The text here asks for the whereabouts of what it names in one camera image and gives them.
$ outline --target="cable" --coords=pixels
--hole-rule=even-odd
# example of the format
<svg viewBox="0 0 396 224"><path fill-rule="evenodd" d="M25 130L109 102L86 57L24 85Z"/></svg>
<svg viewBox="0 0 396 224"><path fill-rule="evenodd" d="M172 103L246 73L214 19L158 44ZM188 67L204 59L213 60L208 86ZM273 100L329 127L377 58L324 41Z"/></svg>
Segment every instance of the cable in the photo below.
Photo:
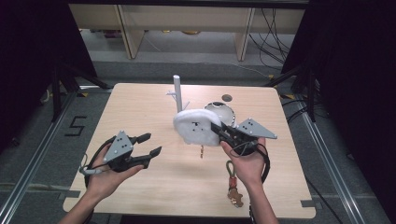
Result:
<svg viewBox="0 0 396 224"><path fill-rule="evenodd" d="M269 47L271 47L271 48L273 48L273 49L278 49L279 52L280 52L280 54L282 55L283 60L286 60L286 55L285 55L285 53L288 54L288 52L285 51L285 50L283 50L282 47L281 47L280 45L283 45L286 49L289 49L289 48L288 48L288 47L279 39L279 37L277 36L277 29L276 29L276 9L273 8L273 20L272 20L272 22L271 22L271 25L270 25L269 21L267 20L267 17L265 16L265 13L264 13L263 8L262 8L262 16L264 17L265 22L267 23L268 31L269 31L268 34L267 34L267 36L265 37L265 39L263 39L263 42L266 43ZM275 42L276 42L276 44L277 44L277 48L274 47L274 46L272 46L272 45L270 45L270 44L268 44L268 43L266 42L266 40L267 40L269 34L271 34L272 37L274 38L274 40L275 40Z"/></svg>
<svg viewBox="0 0 396 224"><path fill-rule="evenodd" d="M300 115L302 115L304 112L306 112L307 110L307 106L303 107L302 109L299 109L298 111L294 112L294 114L292 114L291 116L289 116L287 118L287 122L290 123L292 122L294 119L296 119L297 117L299 117Z"/></svg>
<svg viewBox="0 0 396 224"><path fill-rule="evenodd" d="M323 198L323 196L320 194L320 192L318 191L318 189L314 186L314 184L312 184L312 182L308 179L308 177L306 177L306 175L304 176L306 182L312 187L312 189L317 193L317 195L319 196L319 198L326 204L326 206L330 209L330 211L332 212L332 214L334 215L334 217L338 220L339 223L343 223L343 221L341 220L341 218L339 216L337 216L337 214L335 213L335 211L332 209L332 207L329 205L329 203Z"/></svg>
<svg viewBox="0 0 396 224"><path fill-rule="evenodd" d="M292 100L292 101L288 101L286 103L283 103L282 106L289 105L289 104L292 104L292 103L298 103L298 102L306 102L306 100Z"/></svg>
<svg viewBox="0 0 396 224"><path fill-rule="evenodd" d="M154 45L145 35L143 35L143 38L145 38L145 40L147 40L148 43L149 43L152 47L154 47L156 50L158 50L159 52L162 52L162 50L160 50L159 48L155 47L155 45Z"/></svg>
<svg viewBox="0 0 396 224"><path fill-rule="evenodd" d="M253 36L252 36L251 34L249 34L249 37L251 38L251 40L253 41L253 43L256 45L256 47L257 47L260 51L262 51L262 52L268 54L268 56L270 56L271 58L277 60L279 63L283 63L283 62L284 62L282 59L279 59L278 57L276 57L275 54L273 54L273 53L271 53L270 51L268 51L267 49L263 48L262 46L263 46L264 42L260 45L260 44L258 44L258 43L256 42L256 40L253 38Z"/></svg>
<svg viewBox="0 0 396 224"><path fill-rule="evenodd" d="M15 183L0 183L0 190L14 189ZM45 184L29 184L28 190L44 190L44 191L68 191L70 187L66 186L55 186Z"/></svg>

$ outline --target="hand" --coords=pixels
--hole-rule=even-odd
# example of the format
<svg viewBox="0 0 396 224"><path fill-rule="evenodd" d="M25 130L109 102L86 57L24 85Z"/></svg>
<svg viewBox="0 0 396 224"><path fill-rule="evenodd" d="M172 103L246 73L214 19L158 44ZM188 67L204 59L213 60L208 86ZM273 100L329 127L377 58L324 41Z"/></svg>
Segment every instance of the hand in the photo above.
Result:
<svg viewBox="0 0 396 224"><path fill-rule="evenodd" d="M101 150L92 167L101 165L103 163L103 158L105 157L110 146L111 143L106 145ZM98 175L90 176L90 184L88 185L86 194L90 195L96 200L101 201L104 198L110 196L124 180L137 174L137 172L143 168L143 165L137 165L124 172L117 173L110 170L108 166L98 167L97 169L102 169L103 172Z"/></svg>
<svg viewBox="0 0 396 224"><path fill-rule="evenodd" d="M265 138L259 138L258 142L265 146ZM232 152L233 149L228 145L228 143L222 141L220 142L220 145L233 162L236 175L247 188L251 187L251 185L262 185L264 160L260 153L255 151L247 156L235 157L235 152ZM265 152L264 148L260 145L258 145L258 150Z"/></svg>
<svg viewBox="0 0 396 224"><path fill-rule="evenodd" d="M99 166L103 163L103 158L110 146L111 144L108 144L100 151L92 167ZM90 176L87 191L59 223L83 223L99 202L110 196L124 180L137 174L143 168L143 165L137 165L124 172L117 173L109 170L107 165L98 167L97 169L102 169L103 172Z"/></svg>

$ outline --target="white cylinder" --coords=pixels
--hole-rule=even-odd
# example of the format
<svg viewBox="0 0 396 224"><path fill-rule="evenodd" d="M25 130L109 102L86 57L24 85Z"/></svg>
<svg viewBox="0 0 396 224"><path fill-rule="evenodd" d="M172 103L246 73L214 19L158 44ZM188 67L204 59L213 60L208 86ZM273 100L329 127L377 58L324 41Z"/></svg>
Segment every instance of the white cylinder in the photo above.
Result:
<svg viewBox="0 0 396 224"><path fill-rule="evenodd" d="M174 84L175 84L175 94L176 94L176 106L177 113L182 111L182 103L181 103L181 88L180 88L180 77L178 75L174 75Z"/></svg>

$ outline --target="wrist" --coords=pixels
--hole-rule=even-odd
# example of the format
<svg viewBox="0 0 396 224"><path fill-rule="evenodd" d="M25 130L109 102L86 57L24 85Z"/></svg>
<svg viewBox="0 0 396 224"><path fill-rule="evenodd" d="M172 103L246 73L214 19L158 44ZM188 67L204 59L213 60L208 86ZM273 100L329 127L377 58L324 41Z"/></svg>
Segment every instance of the wrist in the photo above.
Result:
<svg viewBox="0 0 396 224"><path fill-rule="evenodd" d="M264 191L264 189L262 188L261 181L250 181L250 182L246 183L245 187L247 188L247 192L249 192L249 193Z"/></svg>
<svg viewBox="0 0 396 224"><path fill-rule="evenodd" d="M85 192L85 194L81 197L81 200L88 207L95 207L99 202L103 200L98 194L91 193L89 190Z"/></svg>

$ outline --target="wooden board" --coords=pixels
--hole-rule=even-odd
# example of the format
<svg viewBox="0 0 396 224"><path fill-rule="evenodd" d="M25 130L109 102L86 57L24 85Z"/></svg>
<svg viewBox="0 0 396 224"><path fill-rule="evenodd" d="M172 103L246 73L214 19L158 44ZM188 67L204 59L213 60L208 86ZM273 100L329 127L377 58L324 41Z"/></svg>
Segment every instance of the wooden board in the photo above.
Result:
<svg viewBox="0 0 396 224"><path fill-rule="evenodd" d="M147 170L126 180L95 212L198 217L248 217L248 194L239 181L238 190L245 205L236 208L227 198L228 157L221 147L186 145L173 127L176 102L166 95L173 85L118 84L87 148L89 158L108 138L124 130L130 136L152 133L151 139L135 145L132 156L148 154L162 146L161 154ZM302 207L311 200L303 170L293 144L290 129L275 89L259 87L181 86L186 109L204 108L221 97L233 97L230 106L236 122L253 118L277 134L268 139L271 171L263 187L277 217L312 218L315 208ZM83 175L76 174L71 190L85 191ZM78 198L67 198L64 210L70 210Z"/></svg>

